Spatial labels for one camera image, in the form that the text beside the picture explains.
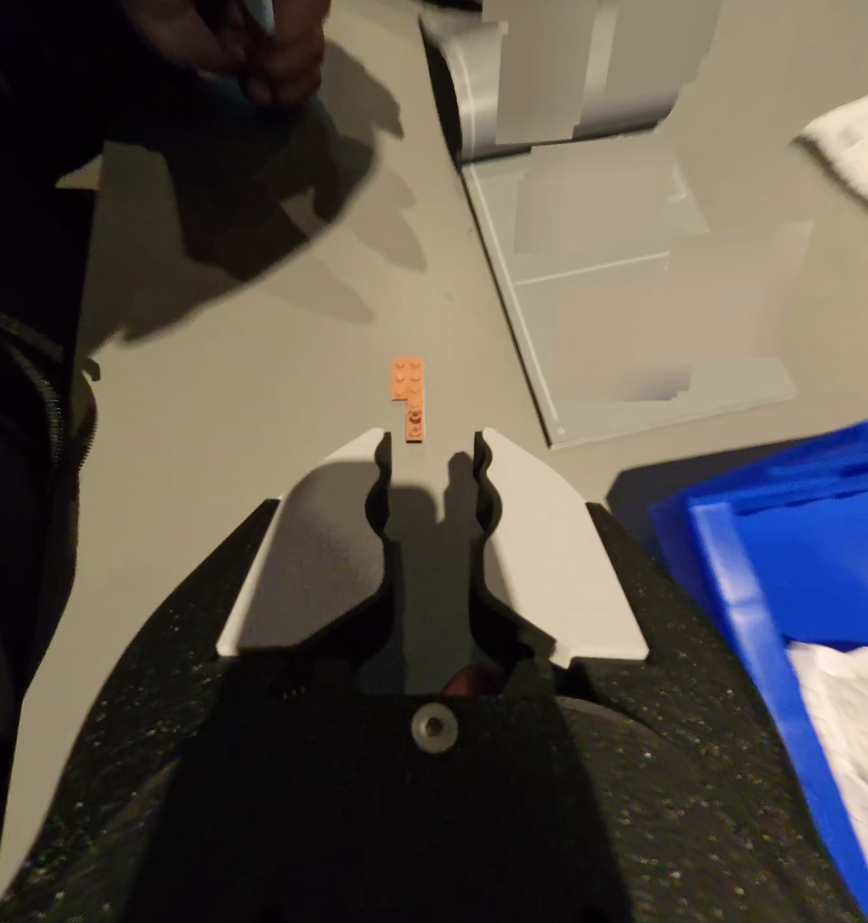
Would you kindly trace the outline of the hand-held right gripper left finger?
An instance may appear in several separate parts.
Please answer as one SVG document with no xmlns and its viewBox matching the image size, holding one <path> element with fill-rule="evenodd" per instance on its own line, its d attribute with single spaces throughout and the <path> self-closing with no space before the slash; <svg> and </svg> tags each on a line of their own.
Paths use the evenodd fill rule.
<svg viewBox="0 0 868 923">
<path fill-rule="evenodd" d="M 216 651 L 291 650 L 369 603 L 386 579 L 390 432 L 371 428 L 278 499 Z"/>
</svg>

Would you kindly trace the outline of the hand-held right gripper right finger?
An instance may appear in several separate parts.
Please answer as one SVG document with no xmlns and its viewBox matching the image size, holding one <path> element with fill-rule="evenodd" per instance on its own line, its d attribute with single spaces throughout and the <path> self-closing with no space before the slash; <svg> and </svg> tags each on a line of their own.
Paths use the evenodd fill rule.
<svg viewBox="0 0 868 923">
<path fill-rule="evenodd" d="M 508 630 L 509 656 L 644 662 L 649 645 L 577 489 L 490 427 L 475 435 L 474 478 L 474 587 Z"/>
</svg>

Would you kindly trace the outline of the orange toy brick plate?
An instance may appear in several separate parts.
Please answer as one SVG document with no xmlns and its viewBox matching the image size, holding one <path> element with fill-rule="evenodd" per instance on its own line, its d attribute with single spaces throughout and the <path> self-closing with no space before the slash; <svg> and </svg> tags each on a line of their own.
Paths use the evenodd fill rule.
<svg viewBox="0 0 868 923">
<path fill-rule="evenodd" d="M 424 400 L 425 364 L 421 356 L 397 355 L 390 370 L 390 399 L 407 405 L 420 405 Z"/>
</svg>

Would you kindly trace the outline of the blue plastic bin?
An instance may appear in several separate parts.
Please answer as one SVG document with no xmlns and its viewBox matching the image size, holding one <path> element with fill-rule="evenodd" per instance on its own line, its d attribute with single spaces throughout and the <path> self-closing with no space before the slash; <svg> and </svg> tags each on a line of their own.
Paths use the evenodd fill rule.
<svg viewBox="0 0 868 923">
<path fill-rule="evenodd" d="M 868 859 L 787 655 L 868 648 L 868 420 L 649 507 L 671 576 L 760 692 L 812 819 L 868 920 Z"/>
</svg>

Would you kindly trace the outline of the grey desk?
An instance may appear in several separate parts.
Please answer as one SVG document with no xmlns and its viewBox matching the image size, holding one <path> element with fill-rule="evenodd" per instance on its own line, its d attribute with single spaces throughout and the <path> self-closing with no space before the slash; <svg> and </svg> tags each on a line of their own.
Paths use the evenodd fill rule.
<svg viewBox="0 0 868 923">
<path fill-rule="evenodd" d="M 393 525 L 419 526 L 406 562 L 409 691 L 469 652 L 459 576 L 471 537 L 474 431 L 494 427 L 588 500 L 643 485 L 633 469 L 749 448 L 868 418 L 868 209 L 794 139 L 868 94 L 868 2 L 724 2 L 709 55 L 664 124 L 712 230 L 815 222 L 787 316 L 797 393 L 771 406 L 546 447 L 463 185 L 442 137 L 421 2 L 335 2 L 308 126 L 266 160 L 293 170 L 292 224 L 250 282 L 186 253 L 176 166 L 107 145 L 84 299 L 98 422 L 83 468 L 74 588 L 25 698 L 0 849 L 17 877 L 69 753 L 114 665 L 179 583 L 259 504 L 374 426 L 395 428 L 395 353 L 426 361 L 425 444 L 394 446 Z"/>
</svg>

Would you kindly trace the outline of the person's left hand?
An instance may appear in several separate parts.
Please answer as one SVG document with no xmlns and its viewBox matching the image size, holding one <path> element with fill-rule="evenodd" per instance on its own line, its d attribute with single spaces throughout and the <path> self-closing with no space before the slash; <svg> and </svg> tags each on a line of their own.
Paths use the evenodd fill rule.
<svg viewBox="0 0 868 923">
<path fill-rule="evenodd" d="M 199 74 L 235 78 L 268 109 L 290 109 L 319 88 L 328 1 L 130 1 L 122 7 L 155 52 Z"/>
</svg>

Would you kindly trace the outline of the grey instruction booklet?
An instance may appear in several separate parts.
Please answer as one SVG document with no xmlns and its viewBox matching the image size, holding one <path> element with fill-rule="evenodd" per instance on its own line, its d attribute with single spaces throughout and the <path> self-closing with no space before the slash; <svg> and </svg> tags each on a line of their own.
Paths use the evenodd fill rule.
<svg viewBox="0 0 868 923">
<path fill-rule="evenodd" d="M 814 221 L 712 230 L 651 132 L 462 176 L 553 447 L 794 397 L 786 317 Z"/>
</svg>

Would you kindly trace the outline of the person's black jacket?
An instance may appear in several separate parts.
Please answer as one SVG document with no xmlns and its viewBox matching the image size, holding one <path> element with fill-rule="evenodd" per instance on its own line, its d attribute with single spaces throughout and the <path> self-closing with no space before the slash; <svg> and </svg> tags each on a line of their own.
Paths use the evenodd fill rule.
<svg viewBox="0 0 868 923">
<path fill-rule="evenodd" d="M 122 2 L 0 2 L 0 839 L 25 694 L 73 565 L 58 518 L 88 422 L 73 421 L 93 205 L 57 182 L 101 152 L 145 48 Z"/>
</svg>

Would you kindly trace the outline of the white printed paper bag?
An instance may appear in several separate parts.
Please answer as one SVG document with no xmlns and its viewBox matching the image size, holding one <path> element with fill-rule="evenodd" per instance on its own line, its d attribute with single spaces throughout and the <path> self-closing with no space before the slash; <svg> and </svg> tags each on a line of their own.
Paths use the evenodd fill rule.
<svg viewBox="0 0 868 923">
<path fill-rule="evenodd" d="M 797 132 L 803 148 L 855 200 L 868 208 L 868 95 L 826 112 Z"/>
</svg>

